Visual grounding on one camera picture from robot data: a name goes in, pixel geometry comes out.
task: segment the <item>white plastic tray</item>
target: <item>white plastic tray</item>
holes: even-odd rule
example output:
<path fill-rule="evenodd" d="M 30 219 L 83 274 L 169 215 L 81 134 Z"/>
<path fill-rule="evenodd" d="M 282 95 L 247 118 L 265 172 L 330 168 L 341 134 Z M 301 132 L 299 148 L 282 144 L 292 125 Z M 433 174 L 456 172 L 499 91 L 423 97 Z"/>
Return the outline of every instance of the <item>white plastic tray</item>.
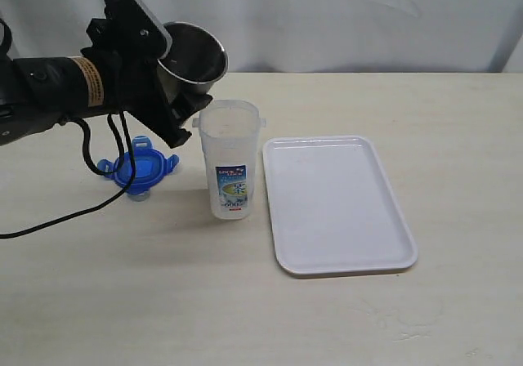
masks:
<path fill-rule="evenodd" d="M 293 275 L 403 270 L 418 250 L 370 141 L 279 138 L 263 147 L 278 263 Z"/>

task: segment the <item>blue plastic lid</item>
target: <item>blue plastic lid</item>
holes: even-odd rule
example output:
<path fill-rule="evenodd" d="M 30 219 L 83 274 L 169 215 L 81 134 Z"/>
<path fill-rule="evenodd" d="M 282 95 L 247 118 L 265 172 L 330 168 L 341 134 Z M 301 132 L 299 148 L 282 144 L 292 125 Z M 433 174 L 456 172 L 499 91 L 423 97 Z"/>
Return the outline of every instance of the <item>blue plastic lid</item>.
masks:
<path fill-rule="evenodd" d="M 146 136 L 137 136 L 132 139 L 132 149 L 134 151 L 136 163 L 136 177 L 131 187 L 127 190 L 129 196 L 147 194 L 154 185 L 158 184 L 167 174 L 174 170 L 180 159 L 173 155 L 165 158 L 163 154 L 153 149 L 153 144 Z M 110 162 L 102 159 L 98 162 L 98 168 L 103 172 L 112 172 L 118 166 L 118 159 Z M 122 167 L 113 174 L 105 177 L 113 180 L 116 185 L 123 188 L 131 178 L 132 167 L 129 160 L 129 153 L 123 156 Z"/>

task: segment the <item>table surface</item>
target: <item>table surface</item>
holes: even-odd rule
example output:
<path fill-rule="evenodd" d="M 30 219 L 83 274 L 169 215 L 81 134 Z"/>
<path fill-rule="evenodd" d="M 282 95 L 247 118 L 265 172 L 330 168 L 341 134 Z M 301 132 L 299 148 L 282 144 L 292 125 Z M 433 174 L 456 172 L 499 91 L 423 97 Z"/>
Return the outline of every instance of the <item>table surface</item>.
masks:
<path fill-rule="evenodd" d="M 515 74 L 227 75 L 212 94 L 256 104 L 261 143 L 367 136 L 418 264 L 289 277 L 274 258 L 261 160 L 253 214 L 220 222 L 195 136 L 146 202 L 122 198 L 1 241 L 0 364 L 522 365 L 522 85 Z M 91 124 L 93 156 L 115 157 L 105 120 Z M 67 125 L 0 149 L 3 232 L 117 190 L 84 167 L 80 143 Z"/>

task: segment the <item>stainless steel cup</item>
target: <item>stainless steel cup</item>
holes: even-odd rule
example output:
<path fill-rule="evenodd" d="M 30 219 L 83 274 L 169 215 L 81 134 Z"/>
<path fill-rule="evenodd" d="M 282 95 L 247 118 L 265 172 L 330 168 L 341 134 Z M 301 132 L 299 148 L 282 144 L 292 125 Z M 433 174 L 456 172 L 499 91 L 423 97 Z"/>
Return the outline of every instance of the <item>stainless steel cup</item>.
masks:
<path fill-rule="evenodd" d="M 166 23 L 169 53 L 159 60 L 158 76 L 169 102 L 179 92 L 206 94 L 227 71 L 227 54 L 208 31 L 183 22 Z"/>

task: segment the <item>clear plastic container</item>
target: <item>clear plastic container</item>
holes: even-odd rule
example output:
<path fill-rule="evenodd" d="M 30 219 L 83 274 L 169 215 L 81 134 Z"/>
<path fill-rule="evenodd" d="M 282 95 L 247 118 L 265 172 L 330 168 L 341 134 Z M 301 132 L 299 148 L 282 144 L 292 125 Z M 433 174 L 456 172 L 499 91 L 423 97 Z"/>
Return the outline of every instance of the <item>clear plastic container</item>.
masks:
<path fill-rule="evenodd" d="M 260 118 L 243 100 L 215 100 L 195 118 L 199 128 L 212 214 L 243 219 L 253 209 L 254 176 Z"/>

